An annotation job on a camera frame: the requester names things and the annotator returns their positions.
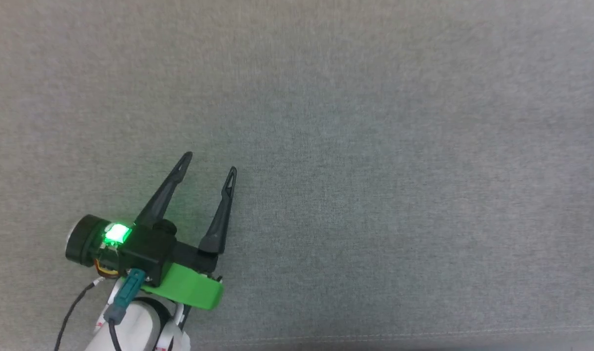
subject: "green light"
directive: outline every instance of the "green light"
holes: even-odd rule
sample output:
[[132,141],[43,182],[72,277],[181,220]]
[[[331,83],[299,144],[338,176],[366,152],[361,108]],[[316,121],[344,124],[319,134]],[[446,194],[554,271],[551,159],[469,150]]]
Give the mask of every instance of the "green light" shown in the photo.
[[123,224],[115,223],[110,228],[107,227],[104,242],[122,244],[128,237],[129,233],[130,228],[126,227]]

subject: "green plastic bracket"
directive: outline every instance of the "green plastic bracket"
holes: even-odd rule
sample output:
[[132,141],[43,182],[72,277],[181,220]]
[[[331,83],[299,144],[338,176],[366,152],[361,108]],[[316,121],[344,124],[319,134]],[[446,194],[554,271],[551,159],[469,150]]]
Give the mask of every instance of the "green plastic bracket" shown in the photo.
[[141,289],[204,310],[217,307],[223,296],[223,284],[179,264],[172,264],[159,287]]

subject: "teal connector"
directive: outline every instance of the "teal connector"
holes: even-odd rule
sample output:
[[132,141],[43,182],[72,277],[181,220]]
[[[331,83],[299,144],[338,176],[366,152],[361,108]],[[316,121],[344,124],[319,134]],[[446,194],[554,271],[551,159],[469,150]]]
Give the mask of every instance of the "teal connector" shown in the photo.
[[136,294],[141,290],[141,285],[145,282],[145,272],[141,269],[131,269],[128,273],[126,281],[123,286],[117,292],[114,302],[108,306],[106,312],[104,312],[104,319],[107,322],[114,322],[115,325],[119,325],[126,315],[126,309],[130,305],[130,302],[134,300]]

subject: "gray fabric surface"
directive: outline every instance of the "gray fabric surface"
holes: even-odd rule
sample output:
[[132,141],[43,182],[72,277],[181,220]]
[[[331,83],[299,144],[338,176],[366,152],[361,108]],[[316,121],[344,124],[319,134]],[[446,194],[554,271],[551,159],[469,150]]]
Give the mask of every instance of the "gray fabric surface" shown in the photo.
[[0,350],[52,348],[69,227],[189,149],[181,240],[239,169],[199,349],[594,336],[594,0],[0,0]]

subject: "white cable tip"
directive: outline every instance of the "white cable tip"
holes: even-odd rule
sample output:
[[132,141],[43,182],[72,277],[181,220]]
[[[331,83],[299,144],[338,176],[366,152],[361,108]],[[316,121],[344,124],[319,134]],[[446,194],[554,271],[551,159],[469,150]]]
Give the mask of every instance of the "white cable tip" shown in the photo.
[[98,277],[96,280],[94,280],[94,286],[100,284],[100,282],[103,282],[104,279],[105,279],[104,277]]

